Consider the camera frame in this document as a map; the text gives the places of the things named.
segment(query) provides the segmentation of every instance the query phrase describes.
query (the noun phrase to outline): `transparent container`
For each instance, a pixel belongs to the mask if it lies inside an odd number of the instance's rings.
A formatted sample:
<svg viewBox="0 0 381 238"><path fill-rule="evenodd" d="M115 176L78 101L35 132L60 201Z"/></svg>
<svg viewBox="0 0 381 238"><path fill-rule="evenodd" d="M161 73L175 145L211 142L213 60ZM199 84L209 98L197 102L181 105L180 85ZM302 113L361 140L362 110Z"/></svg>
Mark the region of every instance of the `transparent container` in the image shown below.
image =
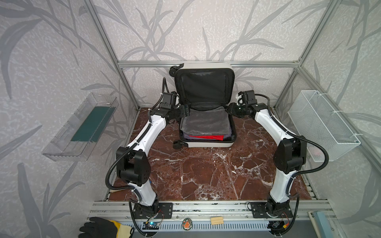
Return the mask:
<svg viewBox="0 0 381 238"><path fill-rule="evenodd" d="M86 161L119 106L116 99L90 93L42 154L54 161Z"/></svg>
<svg viewBox="0 0 381 238"><path fill-rule="evenodd" d="M319 91L301 91L288 114L298 133L324 147L330 161L360 145L357 136ZM324 161L324 154L317 147L307 143L307 149L315 162Z"/></svg>

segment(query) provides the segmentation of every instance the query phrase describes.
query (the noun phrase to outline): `leaf pattern wallpaper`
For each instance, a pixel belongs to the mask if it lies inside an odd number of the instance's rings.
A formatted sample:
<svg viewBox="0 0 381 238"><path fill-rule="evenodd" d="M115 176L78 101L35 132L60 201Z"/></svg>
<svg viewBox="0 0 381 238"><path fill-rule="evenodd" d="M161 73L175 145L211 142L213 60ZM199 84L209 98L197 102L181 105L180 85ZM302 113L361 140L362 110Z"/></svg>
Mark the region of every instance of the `leaf pattern wallpaper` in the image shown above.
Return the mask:
<svg viewBox="0 0 381 238"><path fill-rule="evenodd" d="M137 111L81 1L0 0L0 237L76 237ZM41 154L90 92L119 107L86 162Z"/></svg>
<svg viewBox="0 0 381 238"><path fill-rule="evenodd" d="M294 61L328 2L94 0L120 61ZM140 106L156 103L162 77L174 90L168 70L123 69ZM234 93L253 89L270 96L272 103L292 71L234 70Z"/></svg>
<svg viewBox="0 0 381 238"><path fill-rule="evenodd" d="M380 0L341 1L303 64L379 152L380 16ZM287 115L290 106L300 90L310 89L303 81L301 76L296 78L277 110L288 126L292 125ZM307 160L305 166L318 165ZM359 148L310 174L309 179L318 197L329 199L347 237L379 237L381 176Z"/></svg>

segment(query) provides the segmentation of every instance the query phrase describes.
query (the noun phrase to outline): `black mounting plate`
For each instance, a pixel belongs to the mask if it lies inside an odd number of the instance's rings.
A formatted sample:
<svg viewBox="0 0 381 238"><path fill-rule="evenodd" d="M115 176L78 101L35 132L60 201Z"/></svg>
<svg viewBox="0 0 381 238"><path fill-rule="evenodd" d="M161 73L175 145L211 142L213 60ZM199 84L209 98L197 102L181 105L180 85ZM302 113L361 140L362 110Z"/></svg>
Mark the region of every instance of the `black mounting plate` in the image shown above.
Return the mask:
<svg viewBox="0 0 381 238"><path fill-rule="evenodd" d="M162 219L164 214L164 219L170 219L172 218L172 210L173 210L173 203L161 203L159 202L159 212L155 217L152 219ZM135 204L134 205L134 218L135 219L147 219L146 216L142 214L141 206Z"/></svg>
<svg viewBox="0 0 381 238"><path fill-rule="evenodd" d="M253 218L272 218L270 217L265 209L266 202L250 202L248 204L249 208L251 208L251 212L253 214ZM287 209L284 211L288 218L292 218L292 211L290 206L288 205Z"/></svg>

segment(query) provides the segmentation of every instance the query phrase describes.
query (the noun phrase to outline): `green folded fabric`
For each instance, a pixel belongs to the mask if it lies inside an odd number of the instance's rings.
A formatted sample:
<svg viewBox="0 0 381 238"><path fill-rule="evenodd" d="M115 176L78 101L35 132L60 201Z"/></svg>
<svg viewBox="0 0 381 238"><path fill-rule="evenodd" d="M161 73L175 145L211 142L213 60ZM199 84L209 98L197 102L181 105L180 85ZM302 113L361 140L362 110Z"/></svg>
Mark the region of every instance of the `green folded fabric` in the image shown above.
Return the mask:
<svg viewBox="0 0 381 238"><path fill-rule="evenodd" d="M115 107L94 107L71 141L98 142L114 110Z"/></svg>

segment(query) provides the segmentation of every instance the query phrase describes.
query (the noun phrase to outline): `work glove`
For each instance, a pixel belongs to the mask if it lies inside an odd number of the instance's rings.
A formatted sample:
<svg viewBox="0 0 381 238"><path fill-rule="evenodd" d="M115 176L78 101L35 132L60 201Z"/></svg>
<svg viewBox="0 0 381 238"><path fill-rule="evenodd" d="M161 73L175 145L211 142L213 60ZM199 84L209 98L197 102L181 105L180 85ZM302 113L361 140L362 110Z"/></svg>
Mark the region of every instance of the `work glove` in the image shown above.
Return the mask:
<svg viewBox="0 0 381 238"><path fill-rule="evenodd" d="M134 228L129 225L122 225L113 220L106 220L100 217L90 217L81 228L78 238L130 238L134 233Z"/></svg>

